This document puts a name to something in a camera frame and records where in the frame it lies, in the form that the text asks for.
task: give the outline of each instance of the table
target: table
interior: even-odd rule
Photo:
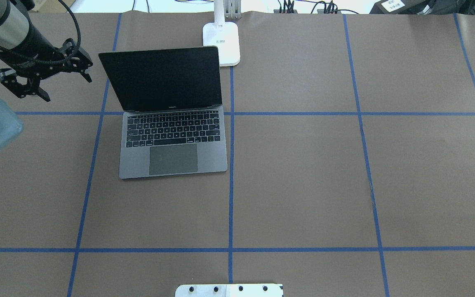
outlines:
[[[45,80],[51,103],[0,85],[25,123],[0,152],[0,296],[475,296],[475,16],[244,13],[229,170],[127,181],[97,53],[200,46],[213,15],[77,18],[93,83]]]

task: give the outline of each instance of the spacebar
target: spacebar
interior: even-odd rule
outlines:
[[[164,145],[164,144],[179,144],[186,143],[185,138],[176,138],[176,139],[156,139],[154,145]]]

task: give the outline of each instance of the cardboard box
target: cardboard box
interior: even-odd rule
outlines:
[[[68,7],[74,3],[75,0],[63,0]],[[32,8],[31,12],[67,12],[66,8],[58,2],[58,0],[34,0],[34,8]]]

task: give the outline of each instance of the white label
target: white label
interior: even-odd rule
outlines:
[[[404,3],[401,0],[388,0],[386,2],[382,2],[382,6],[386,8],[388,12],[396,11],[397,9],[404,7]]]

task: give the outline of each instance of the white metal plate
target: white metal plate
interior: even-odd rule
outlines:
[[[282,284],[181,285],[175,297],[283,297]]]

